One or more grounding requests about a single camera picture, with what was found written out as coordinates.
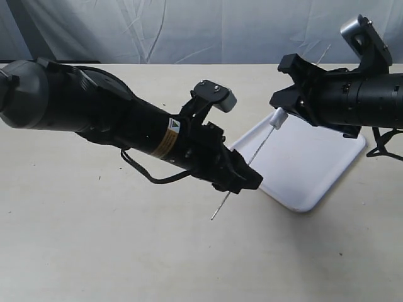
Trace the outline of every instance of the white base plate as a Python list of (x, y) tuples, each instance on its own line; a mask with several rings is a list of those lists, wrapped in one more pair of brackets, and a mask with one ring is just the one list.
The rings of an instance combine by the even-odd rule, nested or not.
[[(271, 115), (231, 147), (246, 162), (266, 138)], [(266, 194), (295, 212), (311, 210), (366, 146), (365, 137), (344, 138), (339, 132), (310, 126), (289, 116), (274, 130), (251, 167), (263, 177)]]

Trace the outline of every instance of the yellow warning sticker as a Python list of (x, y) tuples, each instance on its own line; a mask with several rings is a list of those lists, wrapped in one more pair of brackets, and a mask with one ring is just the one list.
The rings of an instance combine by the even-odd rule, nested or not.
[(179, 131), (181, 129), (181, 123), (173, 118), (169, 118), (168, 127), (164, 138), (161, 140), (159, 146), (151, 153), (152, 156), (157, 158), (163, 158), (165, 155), (171, 151), (178, 138)]

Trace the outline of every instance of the table surface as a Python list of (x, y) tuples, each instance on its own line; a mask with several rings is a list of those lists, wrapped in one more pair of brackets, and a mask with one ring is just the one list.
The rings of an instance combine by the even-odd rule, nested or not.
[[(230, 87), (207, 120), (230, 145), (291, 84), (276, 65), (99, 65), (176, 113), (201, 79)], [(323, 65), (330, 69), (338, 65)], [(392, 72), (403, 71), (395, 65)], [(363, 130), (369, 146), (370, 129)], [(119, 150), (0, 124), (1, 301), (402, 301), (403, 166), (361, 156), (314, 211), (192, 178), (153, 185)], [(403, 154), (403, 139), (390, 143)], [(178, 168), (131, 152), (155, 177)]]

